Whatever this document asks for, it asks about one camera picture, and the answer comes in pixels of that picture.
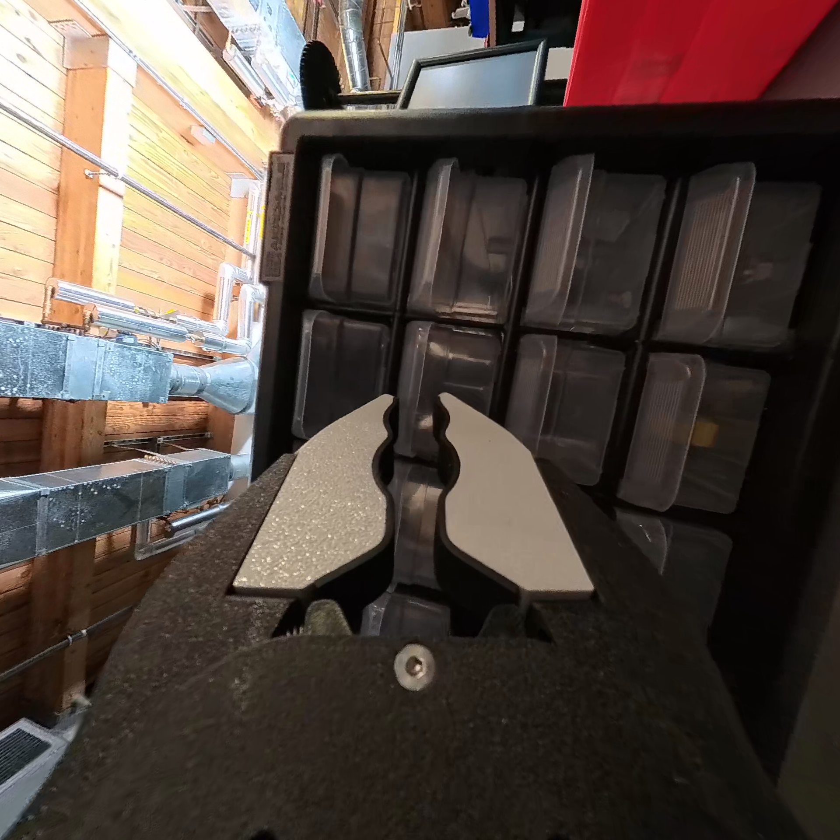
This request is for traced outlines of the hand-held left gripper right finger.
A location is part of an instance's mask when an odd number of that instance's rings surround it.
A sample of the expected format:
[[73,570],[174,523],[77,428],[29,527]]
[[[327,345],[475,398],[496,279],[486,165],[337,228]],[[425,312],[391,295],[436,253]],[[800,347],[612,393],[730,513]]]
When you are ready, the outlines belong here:
[[452,598],[591,598],[592,579],[531,451],[449,392],[436,399],[436,441],[436,572]]

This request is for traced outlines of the black drawer cabinet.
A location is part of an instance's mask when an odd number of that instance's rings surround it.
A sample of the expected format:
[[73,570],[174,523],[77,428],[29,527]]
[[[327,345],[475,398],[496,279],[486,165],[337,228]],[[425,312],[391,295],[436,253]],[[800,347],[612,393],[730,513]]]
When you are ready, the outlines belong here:
[[[826,366],[822,383],[824,401],[817,418],[811,456],[824,454],[821,488],[812,483],[807,497],[813,508],[813,542],[807,553],[748,573],[744,579],[725,580],[735,571],[728,562],[732,542],[725,532],[700,528],[690,536],[719,537],[717,554],[723,560],[716,574],[688,573],[660,567],[660,557],[645,537],[636,539],[621,523],[617,507],[581,487],[662,572],[665,581],[688,611],[688,617],[710,642],[728,689],[762,764],[775,779],[793,783],[794,770],[812,770],[815,780],[825,781],[838,761],[838,269],[839,269],[839,111],[838,100],[746,101],[730,103],[672,104],[621,107],[530,107],[487,110],[386,110],[309,111],[286,124],[280,150],[269,161],[266,228],[261,262],[261,282],[268,289],[266,326],[262,339],[257,389],[253,477],[280,455],[291,452],[283,441],[287,428],[288,386],[295,374],[298,315],[290,311],[286,293],[291,262],[289,213],[292,202],[306,189],[301,168],[312,156],[350,152],[375,159],[417,160],[426,154],[465,154],[471,161],[490,165],[524,165],[527,156],[540,159],[552,154],[600,152],[616,165],[643,169],[677,168],[708,159],[747,156],[768,161],[791,177],[817,177],[838,189],[832,232],[827,236],[821,303],[810,310],[809,332],[825,338]],[[441,492],[440,479],[432,477],[438,458],[430,463],[404,459],[397,452],[403,426],[397,397],[398,427],[394,432],[397,474],[405,485],[409,506],[405,537],[396,536],[397,548],[407,550],[414,538],[409,527],[419,528],[427,515],[430,547],[434,531],[434,501]],[[486,414],[504,426],[500,419]]]

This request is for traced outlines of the rows of clear drawers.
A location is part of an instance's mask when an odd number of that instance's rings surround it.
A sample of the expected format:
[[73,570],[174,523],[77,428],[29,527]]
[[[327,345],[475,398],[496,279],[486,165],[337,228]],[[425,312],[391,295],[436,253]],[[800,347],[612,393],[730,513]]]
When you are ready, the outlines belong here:
[[[806,334],[838,189],[747,156],[312,156],[292,202],[293,450],[386,391],[430,463],[451,390],[609,508],[660,567],[744,579],[813,542],[824,337]],[[720,425],[692,448],[697,418]]]

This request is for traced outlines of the white ceiling vent grille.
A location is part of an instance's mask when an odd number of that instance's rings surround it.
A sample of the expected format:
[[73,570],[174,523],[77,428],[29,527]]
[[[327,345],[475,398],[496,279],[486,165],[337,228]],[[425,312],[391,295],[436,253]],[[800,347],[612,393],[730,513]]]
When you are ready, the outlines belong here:
[[70,743],[23,718],[1,734],[1,817],[22,813],[61,761]]

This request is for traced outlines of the red storage bin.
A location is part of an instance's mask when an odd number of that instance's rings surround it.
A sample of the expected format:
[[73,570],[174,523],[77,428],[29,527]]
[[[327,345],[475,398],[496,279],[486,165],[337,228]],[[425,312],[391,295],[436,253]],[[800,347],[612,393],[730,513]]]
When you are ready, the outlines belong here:
[[759,99],[834,1],[586,1],[566,108]]

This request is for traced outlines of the galvanized rectangular air duct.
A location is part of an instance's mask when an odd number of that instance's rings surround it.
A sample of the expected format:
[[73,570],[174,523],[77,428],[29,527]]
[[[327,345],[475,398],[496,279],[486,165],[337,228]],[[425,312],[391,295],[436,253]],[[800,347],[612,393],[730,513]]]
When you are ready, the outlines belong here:
[[249,359],[177,364],[171,353],[137,343],[1,323],[1,397],[163,404],[189,396],[240,414],[252,410],[257,381]]
[[251,457],[211,449],[1,480],[1,567],[199,507],[250,477]]

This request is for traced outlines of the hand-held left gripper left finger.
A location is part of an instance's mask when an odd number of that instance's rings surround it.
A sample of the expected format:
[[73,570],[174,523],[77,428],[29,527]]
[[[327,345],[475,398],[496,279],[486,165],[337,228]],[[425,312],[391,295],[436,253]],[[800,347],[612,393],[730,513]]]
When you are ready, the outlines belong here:
[[393,423],[383,394],[294,455],[233,579],[238,595],[374,599],[392,578]]

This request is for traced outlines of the black ribbed disc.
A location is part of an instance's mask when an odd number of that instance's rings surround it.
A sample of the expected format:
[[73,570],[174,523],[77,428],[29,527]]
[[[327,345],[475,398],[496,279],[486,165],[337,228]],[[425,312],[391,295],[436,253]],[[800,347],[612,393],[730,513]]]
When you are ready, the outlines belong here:
[[329,48],[310,40],[301,51],[299,64],[302,107],[307,111],[341,109],[339,70]]

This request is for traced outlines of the cluster of silver insulated pipes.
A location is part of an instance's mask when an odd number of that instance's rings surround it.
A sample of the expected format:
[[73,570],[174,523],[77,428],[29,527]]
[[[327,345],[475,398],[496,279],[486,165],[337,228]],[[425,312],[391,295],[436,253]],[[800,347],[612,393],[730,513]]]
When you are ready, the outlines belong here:
[[101,290],[51,278],[45,288],[44,319],[58,302],[82,307],[87,326],[174,343],[191,343],[210,353],[247,356],[256,346],[267,288],[250,273],[224,262],[217,271],[210,320],[176,310],[153,312]]

